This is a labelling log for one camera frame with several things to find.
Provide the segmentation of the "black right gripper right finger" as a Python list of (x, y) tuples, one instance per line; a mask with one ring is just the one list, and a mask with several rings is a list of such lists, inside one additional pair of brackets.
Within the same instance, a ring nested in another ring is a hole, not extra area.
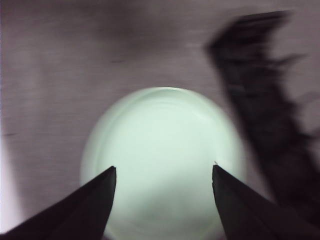
[(318, 240), (319, 228), (245, 185), (215, 164), (214, 202), (228, 240)]

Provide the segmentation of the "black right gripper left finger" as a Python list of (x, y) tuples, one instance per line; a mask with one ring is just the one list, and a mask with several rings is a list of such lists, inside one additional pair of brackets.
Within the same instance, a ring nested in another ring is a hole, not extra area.
[(100, 240), (116, 190), (111, 166), (75, 192), (20, 225), (1, 234), (2, 240)]

